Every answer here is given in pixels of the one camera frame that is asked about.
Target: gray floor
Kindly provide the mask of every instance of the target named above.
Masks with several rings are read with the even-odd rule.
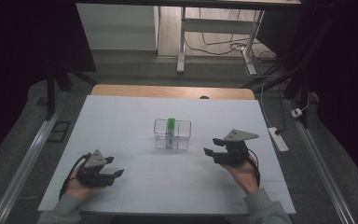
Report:
[[[121,60],[112,63],[111,60],[117,57]],[[89,75],[102,83],[239,88],[251,80],[244,73],[243,60],[191,59],[186,62],[186,72],[179,76],[175,71],[175,59],[130,54],[118,56],[114,55],[114,52],[108,55],[94,52],[94,59],[98,73]],[[267,68],[267,64],[257,66],[260,72]],[[42,149],[19,199],[8,216],[7,223],[37,221],[39,216],[36,211],[37,206],[70,137],[84,100],[91,91],[91,86],[83,80],[73,76],[71,78],[74,87],[58,118],[58,122],[69,122],[68,132],[66,135],[53,133],[49,136],[50,141]],[[24,107],[18,121],[0,146],[0,198],[46,116],[45,100],[46,83],[35,84],[30,89],[27,106]],[[263,105],[269,122],[273,126],[282,128],[278,88],[264,92]],[[316,108],[316,102],[311,99],[308,117],[310,131],[358,222],[358,169],[337,140],[319,122],[315,114]],[[292,220],[294,223],[341,223],[296,129],[294,119],[290,117],[284,105],[283,113],[286,130],[282,136],[290,152],[285,155],[277,152],[277,156],[297,211],[297,214],[292,216]],[[110,223],[111,219],[111,216],[85,214],[82,223]],[[245,217],[228,218],[232,223],[242,223],[245,219]]]

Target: transparent box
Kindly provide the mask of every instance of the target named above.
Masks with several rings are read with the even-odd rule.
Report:
[[[167,119],[156,119],[154,134],[157,148],[188,149],[191,122],[176,120],[173,132],[168,130]]]

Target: hand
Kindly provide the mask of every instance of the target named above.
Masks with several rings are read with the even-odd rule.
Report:
[[[78,169],[79,168],[77,167],[72,172],[65,194],[71,195],[80,201],[84,201],[91,195],[92,192],[103,188],[88,187],[80,184],[80,182],[76,179]]]
[[[255,159],[252,156],[249,156],[249,158],[255,163]],[[245,161],[244,163],[238,164],[236,166],[224,164],[222,164],[221,166],[223,166],[231,173],[235,182],[240,185],[240,187],[245,191],[246,194],[249,195],[258,191],[257,181],[255,178],[255,170],[248,161]]]

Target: forearm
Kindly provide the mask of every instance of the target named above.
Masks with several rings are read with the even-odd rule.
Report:
[[[81,216],[79,207],[81,201],[73,196],[63,194],[60,201],[52,211],[45,211],[40,215],[38,224],[75,224],[79,223]]]
[[[286,224],[292,223],[280,202],[273,202],[264,189],[259,189],[244,198],[249,208],[249,222]]]

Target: aluminum rail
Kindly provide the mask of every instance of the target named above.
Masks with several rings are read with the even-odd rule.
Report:
[[[285,102],[287,107],[289,108],[289,111],[294,110],[294,108],[292,107],[292,105],[288,100],[285,100]],[[310,131],[304,128],[304,126],[302,125],[299,119],[296,119],[296,126],[307,147],[307,150],[310,154],[313,164],[315,165],[316,170],[318,171],[319,176],[321,177],[324,183],[324,187],[327,193],[331,197],[332,203],[337,210],[337,214],[341,219],[341,222],[344,224],[356,223],[351,213],[351,209],[348,207],[348,204],[345,201],[345,198],[343,197],[341,190],[338,188],[336,181],[331,175],[319,148],[316,146],[315,141],[313,140]]]
[[[29,174],[31,173],[34,164],[39,157],[40,151],[48,140],[48,135],[51,132],[58,116],[61,114],[65,100],[68,98],[69,92],[61,92],[57,99],[57,107],[50,120],[45,120],[39,129],[33,143],[28,149],[27,153],[22,159],[19,168],[11,179],[4,195],[0,201],[0,223],[5,223],[10,211],[19,197],[22,187],[24,186]]]

